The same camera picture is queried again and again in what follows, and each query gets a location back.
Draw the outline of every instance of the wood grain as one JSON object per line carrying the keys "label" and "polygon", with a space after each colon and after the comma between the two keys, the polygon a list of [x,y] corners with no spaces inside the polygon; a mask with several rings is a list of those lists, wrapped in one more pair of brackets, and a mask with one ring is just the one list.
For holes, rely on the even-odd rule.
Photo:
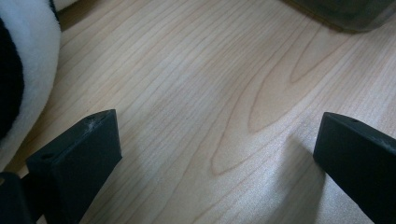
{"label": "wood grain", "polygon": [[371,223],[313,162],[325,111],[395,136],[396,23],[333,29],[280,0],[80,0],[9,171],[116,108],[123,159],[82,223]]}

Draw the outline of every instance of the black fabric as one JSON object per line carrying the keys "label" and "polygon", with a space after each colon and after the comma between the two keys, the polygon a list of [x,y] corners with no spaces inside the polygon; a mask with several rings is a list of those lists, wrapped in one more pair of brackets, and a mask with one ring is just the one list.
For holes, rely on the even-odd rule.
{"label": "black fabric", "polygon": [[21,58],[0,18],[0,139],[20,113],[23,89]]}
{"label": "black fabric", "polygon": [[56,13],[56,8],[55,8],[55,4],[53,4],[53,0],[49,0],[49,7],[52,10],[53,14],[55,14],[56,20],[59,21],[58,13]]}

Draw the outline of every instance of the plush toy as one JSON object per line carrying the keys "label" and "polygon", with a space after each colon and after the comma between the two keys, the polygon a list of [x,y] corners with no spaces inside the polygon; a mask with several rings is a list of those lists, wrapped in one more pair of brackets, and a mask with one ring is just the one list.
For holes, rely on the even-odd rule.
{"label": "plush toy", "polygon": [[76,1],[0,1],[0,171],[49,98],[61,42],[56,11]]}

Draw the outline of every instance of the wooden floor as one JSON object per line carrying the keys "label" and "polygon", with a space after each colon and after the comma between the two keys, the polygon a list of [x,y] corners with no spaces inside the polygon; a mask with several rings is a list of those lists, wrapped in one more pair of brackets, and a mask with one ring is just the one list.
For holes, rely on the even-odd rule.
{"label": "wooden floor", "polygon": [[60,23],[52,94],[7,169],[116,108],[123,159],[82,223],[371,223],[312,151],[325,111],[396,136],[396,21],[351,34],[282,0],[80,0]]}

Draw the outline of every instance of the light wood surface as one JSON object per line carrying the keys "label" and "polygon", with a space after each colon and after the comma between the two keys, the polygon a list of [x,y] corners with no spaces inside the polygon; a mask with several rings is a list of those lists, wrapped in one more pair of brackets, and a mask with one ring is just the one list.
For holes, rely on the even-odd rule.
{"label": "light wood surface", "polygon": [[325,111],[396,136],[395,21],[349,34],[281,0],[80,0],[60,23],[52,94],[7,169],[116,108],[123,159],[82,223],[371,223],[312,151]]}

